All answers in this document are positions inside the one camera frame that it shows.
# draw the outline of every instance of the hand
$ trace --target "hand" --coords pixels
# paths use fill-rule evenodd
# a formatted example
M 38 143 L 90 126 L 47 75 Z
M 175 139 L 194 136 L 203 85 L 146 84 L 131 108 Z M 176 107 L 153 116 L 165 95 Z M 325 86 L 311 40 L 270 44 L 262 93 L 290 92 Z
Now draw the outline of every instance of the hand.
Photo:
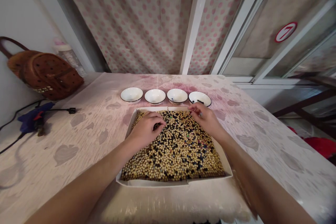
M 193 119 L 217 141 L 226 133 L 219 123 L 215 113 L 200 102 L 196 102 L 188 107 Z
M 160 125 L 153 130 L 156 123 Z M 126 141 L 132 141 L 138 147 L 139 151 L 153 142 L 166 125 L 166 122 L 160 114 L 148 111 L 135 125 Z

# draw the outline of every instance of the backpack handle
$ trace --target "backpack handle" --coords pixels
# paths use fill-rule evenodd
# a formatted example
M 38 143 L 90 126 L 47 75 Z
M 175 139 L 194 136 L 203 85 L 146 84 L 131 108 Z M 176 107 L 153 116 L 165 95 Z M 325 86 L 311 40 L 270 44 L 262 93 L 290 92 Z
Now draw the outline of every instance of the backpack handle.
M 23 50 L 25 51 L 29 51 L 29 49 L 27 47 L 25 47 L 24 45 L 22 45 L 21 43 L 17 42 L 16 40 L 12 39 L 12 38 L 8 38 L 8 37 L 0 37 L 0 51 L 9 59 L 13 56 L 13 54 L 11 54 L 9 51 L 7 51 L 7 49 L 4 47 L 3 45 L 3 41 L 7 40 L 12 42 L 13 44 L 17 45 L 18 47 L 21 47 Z

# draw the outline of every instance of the white cardboard box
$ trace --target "white cardboard box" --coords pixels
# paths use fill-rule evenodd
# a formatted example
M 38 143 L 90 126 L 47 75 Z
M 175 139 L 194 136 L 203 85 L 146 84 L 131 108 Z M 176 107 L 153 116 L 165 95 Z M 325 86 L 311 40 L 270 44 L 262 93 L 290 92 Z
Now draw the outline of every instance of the white cardboard box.
M 134 123 L 135 117 L 137 116 L 138 112 L 147 112 L 147 111 L 160 111 L 160 110 L 169 110 L 169 111 L 185 111 L 188 110 L 187 107 L 142 107 L 137 108 L 134 110 L 131 120 L 129 122 L 127 132 L 125 139 L 128 137 L 128 135 L 131 133 L 132 125 Z M 123 181 L 120 180 L 121 177 L 121 171 L 118 173 L 116 177 L 116 181 L 127 187 L 175 187 L 175 186 L 187 186 L 191 183 L 197 183 L 198 181 L 202 180 L 223 180 L 229 177 L 232 177 L 232 170 L 229 165 L 228 159 L 226 158 L 225 152 L 223 151 L 220 144 L 214 139 L 211 138 L 213 141 L 213 145 L 215 147 L 215 150 L 217 151 L 219 155 L 219 159 L 223 165 L 224 171 L 226 176 L 225 177 L 216 177 L 216 178 L 195 178 L 195 179 L 188 179 L 183 181 L 171 181 L 171 182 L 160 182 L 160 181 L 150 181 L 150 180 L 129 180 L 129 181 Z

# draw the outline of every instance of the small bowl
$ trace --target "small bowl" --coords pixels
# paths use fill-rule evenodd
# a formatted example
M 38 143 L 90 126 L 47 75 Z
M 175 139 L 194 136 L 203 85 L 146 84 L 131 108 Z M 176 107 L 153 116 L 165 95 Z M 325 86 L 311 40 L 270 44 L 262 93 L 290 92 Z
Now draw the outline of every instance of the small bowl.
M 167 97 L 170 103 L 175 105 L 180 105 L 181 103 L 188 100 L 188 94 L 182 89 L 170 89 L 167 92 Z
M 151 89 L 145 93 L 145 100 L 154 106 L 161 104 L 165 98 L 166 93 L 161 89 Z
M 209 107 L 211 105 L 211 99 L 209 96 L 202 92 L 191 92 L 189 94 L 189 102 L 190 104 L 196 103 L 196 102 L 202 102 L 204 106 Z
M 129 87 L 121 92 L 120 98 L 127 103 L 136 104 L 143 95 L 143 91 L 140 88 Z

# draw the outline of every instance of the studded backpack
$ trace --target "studded backpack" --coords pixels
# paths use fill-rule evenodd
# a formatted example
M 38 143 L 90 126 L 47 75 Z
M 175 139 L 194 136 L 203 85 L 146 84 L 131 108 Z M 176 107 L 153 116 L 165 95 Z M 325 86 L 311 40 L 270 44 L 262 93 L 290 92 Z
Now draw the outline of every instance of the studded backpack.
M 12 55 L 3 46 L 5 40 L 24 51 Z M 0 51 L 8 58 L 10 70 L 27 86 L 49 100 L 64 99 L 84 83 L 76 69 L 55 54 L 29 50 L 8 37 L 0 37 Z

